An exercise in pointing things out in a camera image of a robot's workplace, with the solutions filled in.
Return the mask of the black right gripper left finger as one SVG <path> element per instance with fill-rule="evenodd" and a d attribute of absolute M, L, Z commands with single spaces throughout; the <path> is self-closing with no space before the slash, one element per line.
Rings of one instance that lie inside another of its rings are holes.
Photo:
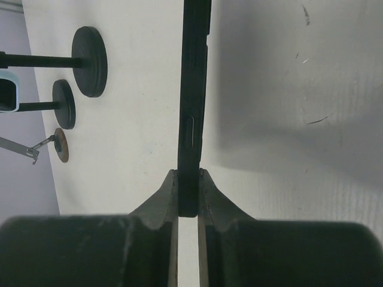
<path fill-rule="evenodd" d="M 133 212 L 1 225 L 2 286 L 177 286 L 178 176 Z"/>

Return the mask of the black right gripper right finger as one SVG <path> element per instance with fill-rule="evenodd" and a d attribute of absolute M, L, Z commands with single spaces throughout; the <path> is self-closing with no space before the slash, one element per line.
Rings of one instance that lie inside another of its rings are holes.
<path fill-rule="evenodd" d="M 353 222 L 256 220 L 199 175 L 201 286 L 381 286 L 382 246 Z"/>

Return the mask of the black phone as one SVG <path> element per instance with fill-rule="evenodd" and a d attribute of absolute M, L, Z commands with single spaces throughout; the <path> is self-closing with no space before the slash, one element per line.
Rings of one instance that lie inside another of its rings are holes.
<path fill-rule="evenodd" d="M 198 210 L 211 1 L 184 1 L 178 137 L 178 214 Z"/>

